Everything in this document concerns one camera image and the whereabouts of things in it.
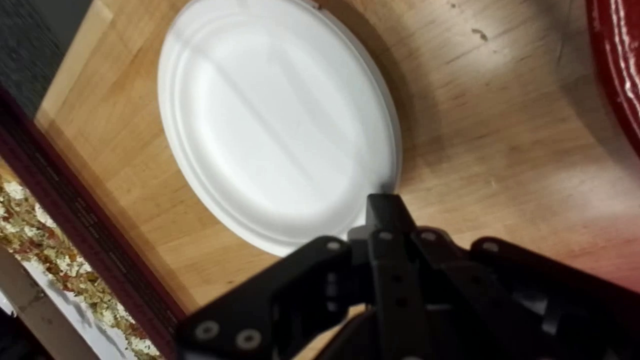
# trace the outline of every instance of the red bowl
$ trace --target red bowl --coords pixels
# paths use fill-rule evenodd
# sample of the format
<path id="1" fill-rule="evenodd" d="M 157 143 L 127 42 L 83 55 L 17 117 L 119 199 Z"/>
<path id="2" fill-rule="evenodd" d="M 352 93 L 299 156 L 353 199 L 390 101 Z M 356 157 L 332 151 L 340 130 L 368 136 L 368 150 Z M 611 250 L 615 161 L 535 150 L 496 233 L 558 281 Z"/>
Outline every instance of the red bowl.
<path id="1" fill-rule="evenodd" d="M 640 156 L 640 0 L 587 0 L 587 24 L 608 101 Z"/>

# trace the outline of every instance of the black mechanical arm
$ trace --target black mechanical arm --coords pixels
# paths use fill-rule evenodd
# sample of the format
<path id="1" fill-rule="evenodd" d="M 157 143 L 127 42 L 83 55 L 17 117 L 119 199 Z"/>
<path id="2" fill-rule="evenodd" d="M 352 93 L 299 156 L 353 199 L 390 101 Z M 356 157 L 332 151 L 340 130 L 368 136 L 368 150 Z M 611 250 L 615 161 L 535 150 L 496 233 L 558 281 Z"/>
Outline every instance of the black mechanical arm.
<path id="1" fill-rule="evenodd" d="M 363 310 L 347 317 L 347 308 Z M 185 360 L 638 360 L 640 296 L 498 238 L 457 247 L 400 195 L 368 195 L 347 241 L 319 236 L 175 329 Z"/>

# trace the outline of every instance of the wooden cutting board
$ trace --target wooden cutting board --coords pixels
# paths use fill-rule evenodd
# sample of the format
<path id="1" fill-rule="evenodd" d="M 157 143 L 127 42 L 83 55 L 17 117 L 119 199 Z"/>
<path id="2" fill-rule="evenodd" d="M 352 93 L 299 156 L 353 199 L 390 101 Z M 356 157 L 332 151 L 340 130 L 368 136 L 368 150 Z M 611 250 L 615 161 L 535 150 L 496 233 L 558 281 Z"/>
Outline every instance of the wooden cutting board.
<path id="1" fill-rule="evenodd" d="M 93 0 L 37 125 L 184 310 L 276 257 L 227 231 L 168 150 L 159 46 L 181 0 Z M 322 0 L 397 104 L 397 192 L 460 244 L 493 233 L 640 289 L 640 164 L 601 99 L 579 0 Z"/>

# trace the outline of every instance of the white paper plate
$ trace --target white paper plate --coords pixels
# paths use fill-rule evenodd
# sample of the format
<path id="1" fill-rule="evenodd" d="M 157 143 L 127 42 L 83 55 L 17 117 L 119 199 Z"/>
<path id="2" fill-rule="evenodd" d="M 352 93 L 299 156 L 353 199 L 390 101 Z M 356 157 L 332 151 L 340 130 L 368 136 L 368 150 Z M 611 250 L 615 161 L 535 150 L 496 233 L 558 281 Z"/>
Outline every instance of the white paper plate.
<path id="1" fill-rule="evenodd" d="M 208 209 L 287 254 L 363 221 L 391 192 L 400 136 L 356 38 L 302 0 L 196 0 L 165 33 L 157 93 L 175 161 Z"/>

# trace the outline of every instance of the screw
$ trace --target screw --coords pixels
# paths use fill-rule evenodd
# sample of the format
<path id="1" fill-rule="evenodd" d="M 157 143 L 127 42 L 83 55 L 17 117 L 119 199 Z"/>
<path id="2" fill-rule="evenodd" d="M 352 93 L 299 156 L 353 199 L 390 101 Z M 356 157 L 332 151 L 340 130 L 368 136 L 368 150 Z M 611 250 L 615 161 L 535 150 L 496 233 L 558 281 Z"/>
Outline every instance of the screw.
<path id="1" fill-rule="evenodd" d="M 208 340 L 213 340 L 217 336 L 217 332 L 220 332 L 217 322 L 203 320 L 203 322 L 198 324 L 193 336 L 196 336 L 198 342 L 208 342 Z"/>
<path id="2" fill-rule="evenodd" d="M 326 310 L 336 311 L 337 310 L 336 301 L 326 301 Z"/>
<path id="3" fill-rule="evenodd" d="M 260 342 L 261 342 L 261 334 L 254 328 L 245 328 L 235 336 L 235 345 L 243 352 L 258 347 Z"/>
<path id="4" fill-rule="evenodd" d="M 327 241 L 326 247 L 336 252 L 336 250 L 341 247 L 341 244 L 340 241 Z"/>
<path id="5" fill-rule="evenodd" d="M 431 240 L 436 240 L 436 233 L 433 231 L 419 231 L 419 238 L 431 241 Z"/>
<path id="6" fill-rule="evenodd" d="M 487 250 L 487 252 L 498 252 L 499 245 L 496 241 L 481 241 L 481 247 Z"/>
<path id="7" fill-rule="evenodd" d="M 391 231 L 380 231 L 377 233 L 382 240 L 394 240 L 394 233 Z"/>
<path id="8" fill-rule="evenodd" d="M 337 281 L 336 271 L 327 271 L 327 274 L 326 274 L 326 281 Z"/>

